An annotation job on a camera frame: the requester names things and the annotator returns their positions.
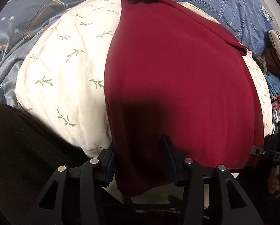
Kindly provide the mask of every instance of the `white pillow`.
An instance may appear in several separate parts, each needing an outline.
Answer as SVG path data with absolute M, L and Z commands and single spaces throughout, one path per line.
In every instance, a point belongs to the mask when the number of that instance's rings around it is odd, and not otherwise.
M 181 4 L 217 22 L 195 6 Z M 17 77 L 16 96 L 21 106 L 90 158 L 111 143 L 103 80 L 120 14 L 121 0 L 87 0 L 70 9 L 40 37 Z M 268 87 L 251 54 L 244 59 L 259 87 L 265 136 L 272 132 Z

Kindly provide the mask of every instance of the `white logo on blue fabric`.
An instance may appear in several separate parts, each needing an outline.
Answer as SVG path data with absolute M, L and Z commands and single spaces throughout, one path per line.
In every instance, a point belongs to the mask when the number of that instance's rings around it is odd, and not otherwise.
M 263 10 L 263 14 L 264 14 L 264 16 L 265 16 L 265 18 L 267 19 L 267 20 L 269 20 L 270 19 L 270 16 L 269 16 L 269 14 L 267 13 L 267 10 L 266 10 L 266 8 L 262 5 L 262 10 Z

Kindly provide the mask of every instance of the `silver screw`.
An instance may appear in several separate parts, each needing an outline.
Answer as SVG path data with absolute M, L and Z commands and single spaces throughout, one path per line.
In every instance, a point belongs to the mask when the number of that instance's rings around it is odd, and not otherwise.
M 186 158 L 184 160 L 184 162 L 187 163 L 187 164 L 191 164 L 191 163 L 193 163 L 193 159 L 192 158 Z
M 91 164 L 97 164 L 99 162 L 99 160 L 97 158 L 93 158 L 90 160 Z
M 66 170 L 66 167 L 65 166 L 59 166 L 58 167 L 58 171 L 59 172 L 63 172 L 63 171 L 65 171 Z
M 218 166 L 218 169 L 220 170 L 220 171 L 225 171 L 226 170 L 226 167 L 225 167 L 225 165 L 222 165 L 222 164 L 220 164 L 219 166 Z

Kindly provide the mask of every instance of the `folded red garment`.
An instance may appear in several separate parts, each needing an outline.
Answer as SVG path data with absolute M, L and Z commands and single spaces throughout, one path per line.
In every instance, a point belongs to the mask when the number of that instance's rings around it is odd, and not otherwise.
M 246 48 L 172 0 L 121 5 L 104 76 L 119 190 L 135 196 L 170 182 L 161 135 L 201 165 L 243 168 L 263 145 Z

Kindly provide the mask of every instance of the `blue bedsheet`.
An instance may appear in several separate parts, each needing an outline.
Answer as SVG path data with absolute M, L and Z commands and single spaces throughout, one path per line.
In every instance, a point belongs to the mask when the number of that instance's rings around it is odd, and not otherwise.
M 68 9 L 85 0 L 10 0 L 0 13 L 0 103 L 20 108 L 15 96 L 18 70 L 40 35 Z M 253 56 L 275 29 L 259 0 L 175 0 L 189 2 L 216 18 Z

